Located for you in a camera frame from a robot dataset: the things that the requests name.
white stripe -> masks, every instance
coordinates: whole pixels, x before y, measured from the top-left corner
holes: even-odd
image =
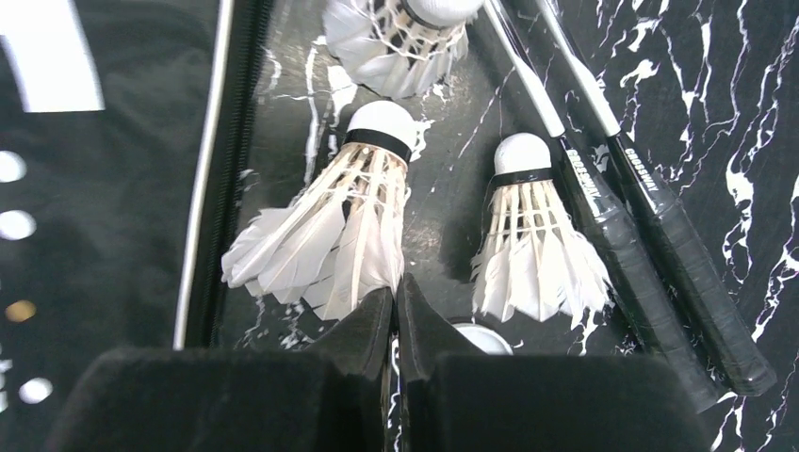
[[[25,112],[106,108],[72,0],[0,0],[0,42]]]
[[[217,138],[217,125],[220,120],[222,92],[224,90],[225,66],[227,66],[228,46],[230,45],[231,22],[233,21],[234,0],[221,0],[217,20],[217,38],[214,47],[214,63],[211,73],[211,88],[208,92],[208,107],[205,110],[203,139],[200,143],[200,157],[194,174],[194,189],[191,194],[191,208],[188,213],[186,248],[183,257],[183,272],[180,278],[180,292],[175,313],[175,328],[172,347],[181,350],[186,344],[188,302],[191,299],[191,285],[197,266],[197,242],[200,237],[200,223],[205,203],[205,189],[208,172]]]

shuttlecock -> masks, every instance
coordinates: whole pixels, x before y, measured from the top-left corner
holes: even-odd
[[[425,92],[466,56],[482,0],[328,0],[327,45],[353,81],[400,99]]]
[[[405,174],[416,129],[387,101],[355,112],[339,154],[297,201],[265,209],[222,256],[223,280],[341,319],[372,290],[397,290]]]
[[[494,163],[491,230],[472,260],[475,312],[504,322],[519,311],[544,322],[560,311],[574,328],[586,308],[601,311],[609,301],[608,270],[563,208],[546,143],[508,137]]]

brand logo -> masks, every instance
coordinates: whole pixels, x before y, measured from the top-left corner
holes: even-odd
[[[629,164],[635,172],[638,173],[638,177],[641,179],[641,182],[644,183],[646,189],[648,191],[658,191],[658,186],[655,185],[655,181],[652,180],[652,176],[649,174],[649,171],[646,170],[644,163],[635,151],[632,149],[625,149],[625,153],[627,154]]]
[[[591,179],[591,175],[588,173],[588,170],[585,168],[585,165],[582,163],[582,159],[579,158],[579,153],[573,149],[566,151],[566,155],[569,157],[569,160],[572,162],[572,166],[577,173],[577,179],[579,183],[582,185],[583,191],[590,196],[591,198],[599,198],[599,190],[596,189],[596,185],[594,181]]]

racket handle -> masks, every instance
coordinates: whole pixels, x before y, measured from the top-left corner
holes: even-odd
[[[688,331],[663,289],[632,217],[580,153],[560,140],[562,173],[576,223],[605,263],[616,302],[644,351],[664,359],[677,374],[697,412],[713,406],[718,390],[693,352]]]
[[[661,274],[703,332],[710,357],[737,394],[763,394],[776,383],[776,374],[752,340],[682,202],[639,157],[626,134],[609,144],[642,236]]]

black marble pattern surface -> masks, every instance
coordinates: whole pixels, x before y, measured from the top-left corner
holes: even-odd
[[[601,131],[553,52],[532,2],[508,2],[562,116],[607,166]],[[377,99],[325,47],[325,0],[277,3],[241,224],[285,206],[335,155],[349,117]],[[717,451],[799,450],[799,3],[793,0],[560,1],[613,110],[677,191],[778,383],[757,398],[724,395],[702,414]],[[448,85],[400,102],[422,138],[408,174],[407,270],[447,318],[471,316],[469,259],[481,243],[493,154],[517,132],[544,134],[482,16]],[[301,304],[229,291],[224,347],[299,349],[332,326]],[[516,315],[500,332],[517,353],[627,354],[637,345],[618,309],[570,328]],[[709,365],[709,373],[720,379]],[[398,426],[392,431],[400,433]]]

